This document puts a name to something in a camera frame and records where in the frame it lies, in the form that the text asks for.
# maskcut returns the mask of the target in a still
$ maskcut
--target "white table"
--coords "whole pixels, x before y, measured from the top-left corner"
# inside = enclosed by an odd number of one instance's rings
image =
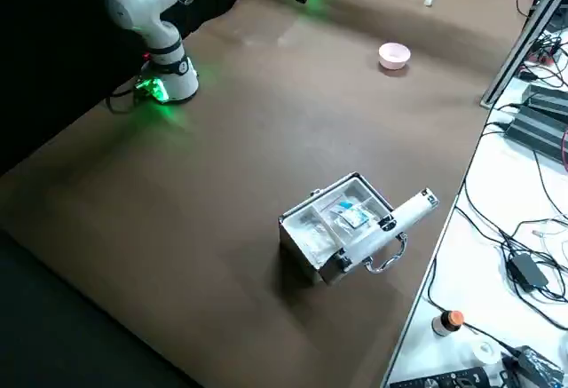
[[[525,87],[525,82],[513,80],[495,107],[521,102]],[[489,120],[508,122],[512,116],[493,110]],[[485,128],[485,131],[496,130],[495,126]],[[568,173],[561,164],[541,155],[539,162],[548,192],[556,205],[568,212]],[[557,214],[540,185],[532,151],[501,134],[480,139],[466,179],[469,196],[477,208],[508,233],[522,220],[552,218]],[[500,239],[475,216],[463,191],[455,204],[465,210],[484,233]],[[545,228],[539,224],[523,226],[516,238],[533,249],[544,250],[541,239],[532,230],[555,232],[561,228],[553,223]],[[568,254],[568,231],[548,236],[545,241],[552,256],[568,265],[562,250],[564,246]],[[568,357],[561,350],[561,343],[568,344],[568,333],[550,325],[516,297],[506,282],[503,257],[497,245],[479,235],[454,207],[438,240],[435,256],[438,268],[432,287],[434,301],[446,309],[461,310],[467,322],[510,345],[530,345],[568,370]],[[546,269],[543,272],[550,280],[550,288],[557,291],[555,277]],[[479,365],[469,341],[481,335],[466,328],[449,337],[433,333],[430,324],[439,311],[425,300],[429,281],[427,275],[383,380],[384,386]],[[532,302],[568,326],[568,305]]]

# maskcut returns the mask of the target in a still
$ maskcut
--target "black backdrop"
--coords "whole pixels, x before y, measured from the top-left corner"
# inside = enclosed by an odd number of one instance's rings
[[[183,36],[228,11],[236,0],[195,0],[163,18]],[[105,0],[7,0],[14,37],[4,39],[11,89],[0,114],[0,174],[134,76],[144,46],[115,26]]]

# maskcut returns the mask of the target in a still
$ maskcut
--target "brown table surface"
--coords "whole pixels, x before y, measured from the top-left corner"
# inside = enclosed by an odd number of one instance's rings
[[[377,386],[514,12],[514,0],[240,0],[185,41],[201,82],[191,103],[93,108],[0,179],[0,224],[208,388]],[[410,46],[409,69],[377,68],[387,40]],[[442,204],[387,273],[306,288],[277,218],[351,171],[395,206],[425,186]]]

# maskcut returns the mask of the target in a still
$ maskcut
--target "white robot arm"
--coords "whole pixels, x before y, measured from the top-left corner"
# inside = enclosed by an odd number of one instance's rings
[[[150,53],[142,67],[138,89],[161,103],[188,101],[199,87],[197,73],[185,54],[178,29],[160,15],[176,3],[193,0],[106,0],[111,19],[119,27],[140,34]]]

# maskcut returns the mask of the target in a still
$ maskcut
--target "pink bowl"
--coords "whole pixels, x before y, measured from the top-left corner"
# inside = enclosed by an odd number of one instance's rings
[[[389,70],[399,70],[410,59],[410,50],[403,44],[384,44],[379,48],[379,62]]]

